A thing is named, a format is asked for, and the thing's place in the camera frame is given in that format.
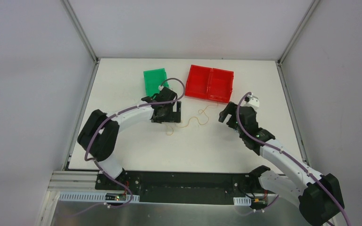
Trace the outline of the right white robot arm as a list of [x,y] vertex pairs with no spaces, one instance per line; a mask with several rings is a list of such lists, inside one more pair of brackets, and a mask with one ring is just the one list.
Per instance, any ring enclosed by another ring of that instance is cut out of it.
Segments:
[[338,213],[345,213],[345,204],[338,179],[324,175],[294,158],[269,131],[260,128],[256,110],[229,102],[219,113],[219,122],[236,130],[244,145],[282,171],[279,177],[273,170],[261,166],[251,171],[249,188],[255,193],[269,190],[295,205],[312,226],[327,223]]

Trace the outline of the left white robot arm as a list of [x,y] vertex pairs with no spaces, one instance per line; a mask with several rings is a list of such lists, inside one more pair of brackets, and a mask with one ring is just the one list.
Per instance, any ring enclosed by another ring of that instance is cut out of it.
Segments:
[[113,190],[124,187],[124,168],[118,163],[114,149],[123,130],[142,121],[152,123],[181,122],[181,101],[171,89],[164,87],[152,96],[143,97],[136,105],[112,115],[94,110],[83,128],[77,143],[85,151],[85,159],[97,163],[100,171],[108,174],[107,184]]

